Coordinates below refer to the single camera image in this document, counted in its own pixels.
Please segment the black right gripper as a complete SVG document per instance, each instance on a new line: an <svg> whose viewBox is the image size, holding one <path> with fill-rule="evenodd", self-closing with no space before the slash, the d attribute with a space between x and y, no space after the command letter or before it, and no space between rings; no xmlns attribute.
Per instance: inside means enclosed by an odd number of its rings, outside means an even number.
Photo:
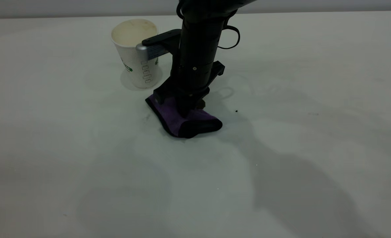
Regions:
<svg viewBox="0 0 391 238"><path fill-rule="evenodd" d="M224 23L224 18L197 23L184 20L181 29L153 38L153 45L162 46L173 56L169 78L153 93L158 104L174 98L181 117L187 117L192 109L206 107L204 97L217 76L215 68L219 67L219 72L223 68L215 63L215 54Z"/></svg>

